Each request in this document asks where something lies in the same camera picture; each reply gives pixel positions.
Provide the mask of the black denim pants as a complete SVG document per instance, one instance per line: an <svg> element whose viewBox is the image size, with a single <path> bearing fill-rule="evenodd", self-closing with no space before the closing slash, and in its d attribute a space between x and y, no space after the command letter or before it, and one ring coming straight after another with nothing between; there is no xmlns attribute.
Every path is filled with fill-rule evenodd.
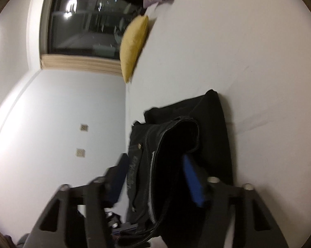
<svg viewBox="0 0 311 248"><path fill-rule="evenodd" d="M120 232L117 247L144 247L161 237L168 247L197 247L205 221L209 177L233 184L225 116L217 92L144 113L131 128L127 173L134 228Z"/></svg>

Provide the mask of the white bed sheet mattress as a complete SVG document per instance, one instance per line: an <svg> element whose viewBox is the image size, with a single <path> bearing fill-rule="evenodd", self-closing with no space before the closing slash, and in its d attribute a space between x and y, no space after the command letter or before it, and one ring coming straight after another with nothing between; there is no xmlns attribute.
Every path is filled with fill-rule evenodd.
<svg viewBox="0 0 311 248"><path fill-rule="evenodd" d="M311 12L302 0L170 0L126 87L144 111L215 90L236 184L253 184L290 247L311 235Z"/></svg>

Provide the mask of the yellow cushion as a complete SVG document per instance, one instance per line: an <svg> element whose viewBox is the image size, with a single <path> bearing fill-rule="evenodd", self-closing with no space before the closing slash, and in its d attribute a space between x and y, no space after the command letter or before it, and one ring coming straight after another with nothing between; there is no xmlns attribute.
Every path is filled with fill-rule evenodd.
<svg viewBox="0 0 311 248"><path fill-rule="evenodd" d="M128 83L148 34L149 17L139 15L127 26L120 46L120 65L122 77Z"/></svg>

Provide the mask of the dark glass window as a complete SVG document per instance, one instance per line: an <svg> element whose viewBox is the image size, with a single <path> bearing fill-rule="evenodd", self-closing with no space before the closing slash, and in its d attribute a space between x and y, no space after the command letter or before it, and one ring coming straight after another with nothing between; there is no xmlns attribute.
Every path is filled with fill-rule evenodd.
<svg viewBox="0 0 311 248"><path fill-rule="evenodd" d="M118 60L126 28L144 13L124 0L44 0L40 52Z"/></svg>

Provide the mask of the wall switch plate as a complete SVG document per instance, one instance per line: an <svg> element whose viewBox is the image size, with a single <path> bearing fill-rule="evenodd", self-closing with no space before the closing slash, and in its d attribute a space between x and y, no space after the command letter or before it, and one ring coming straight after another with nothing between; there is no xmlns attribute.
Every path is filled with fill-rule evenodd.
<svg viewBox="0 0 311 248"><path fill-rule="evenodd" d="M89 129L89 126L86 125L86 124L81 124L80 125L80 130L83 131L83 132L87 132Z"/></svg>

